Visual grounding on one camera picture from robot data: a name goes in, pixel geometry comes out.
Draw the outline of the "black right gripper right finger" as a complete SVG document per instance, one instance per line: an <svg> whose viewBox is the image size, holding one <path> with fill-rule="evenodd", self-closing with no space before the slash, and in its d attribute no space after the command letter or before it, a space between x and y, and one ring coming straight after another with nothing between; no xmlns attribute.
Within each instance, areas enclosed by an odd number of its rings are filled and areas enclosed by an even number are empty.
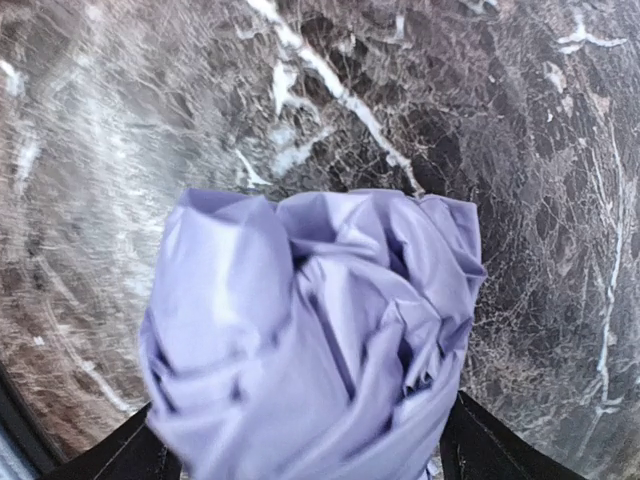
<svg viewBox="0 0 640 480"><path fill-rule="evenodd" d="M457 395L440 456L446 480L571 480L573 471L520 439L463 391Z"/></svg>

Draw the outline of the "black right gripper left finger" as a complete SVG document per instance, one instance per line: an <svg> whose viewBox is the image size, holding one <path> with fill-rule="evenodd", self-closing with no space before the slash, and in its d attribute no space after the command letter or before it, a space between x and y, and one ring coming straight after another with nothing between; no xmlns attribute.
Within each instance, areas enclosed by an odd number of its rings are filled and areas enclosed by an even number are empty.
<svg viewBox="0 0 640 480"><path fill-rule="evenodd" d="M43 480L178 480L178 458L147 427L142 407L93 448L42 476Z"/></svg>

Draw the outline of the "lavender and black folding umbrella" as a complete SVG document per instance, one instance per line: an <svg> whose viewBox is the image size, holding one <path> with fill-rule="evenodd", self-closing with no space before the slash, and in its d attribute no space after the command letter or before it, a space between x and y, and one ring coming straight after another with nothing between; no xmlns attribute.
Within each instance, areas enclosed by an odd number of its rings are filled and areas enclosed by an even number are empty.
<svg viewBox="0 0 640 480"><path fill-rule="evenodd" d="M140 330L148 425L194 479L423 479L485 276L470 202L187 190Z"/></svg>

